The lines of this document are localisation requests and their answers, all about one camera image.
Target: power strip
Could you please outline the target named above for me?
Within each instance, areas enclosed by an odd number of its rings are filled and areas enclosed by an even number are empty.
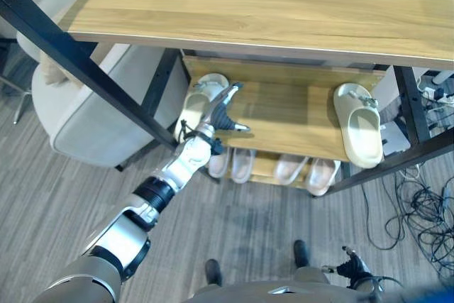
[[[436,103],[446,104],[454,108],[454,96],[448,97],[448,94],[444,93],[443,97],[436,101],[435,99],[433,99],[434,94],[435,89],[426,87],[424,88],[422,95],[426,99],[430,99],[431,101],[434,101]]]

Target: shoe rack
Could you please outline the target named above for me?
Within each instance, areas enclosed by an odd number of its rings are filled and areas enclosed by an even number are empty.
[[[219,72],[244,87],[235,95],[228,115],[251,131],[219,132],[224,145],[256,149],[250,181],[277,184],[273,170],[280,154],[307,155],[348,161],[333,105],[333,92],[352,82],[369,91],[384,72],[338,67],[230,60],[185,56],[192,84],[210,72]],[[292,184],[304,188],[310,164]]]

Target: white slipper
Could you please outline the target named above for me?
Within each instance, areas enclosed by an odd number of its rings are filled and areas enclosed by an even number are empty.
[[[220,155],[213,155],[210,158],[208,173],[212,177],[223,177],[227,173],[230,155],[231,155],[230,147],[225,147],[224,152]]]
[[[306,189],[313,195],[324,195],[333,184],[340,166],[341,162],[337,160],[313,159],[306,176]]]
[[[308,160],[307,156],[282,154],[275,167],[275,179],[280,184],[291,184]]]
[[[174,137],[178,142],[183,142],[183,134],[180,134],[182,120],[186,121],[188,127],[195,129],[209,102],[213,101],[226,87],[228,87],[228,79],[225,76],[207,74],[188,91],[174,131]]]
[[[363,168],[378,165],[383,147],[377,100],[359,84],[345,83],[334,91],[334,108],[350,161]]]
[[[232,156],[232,180],[244,184],[253,171],[255,150],[235,148]]]

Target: robot forearm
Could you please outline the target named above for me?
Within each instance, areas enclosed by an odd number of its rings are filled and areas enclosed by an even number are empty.
[[[88,237],[82,255],[34,302],[117,302],[121,283],[130,278],[150,249],[147,232],[159,214],[211,156],[196,136],[117,205]]]

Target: wooden table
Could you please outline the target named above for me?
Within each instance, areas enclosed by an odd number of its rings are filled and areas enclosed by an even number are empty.
[[[451,70],[454,0],[78,0],[77,40]]]

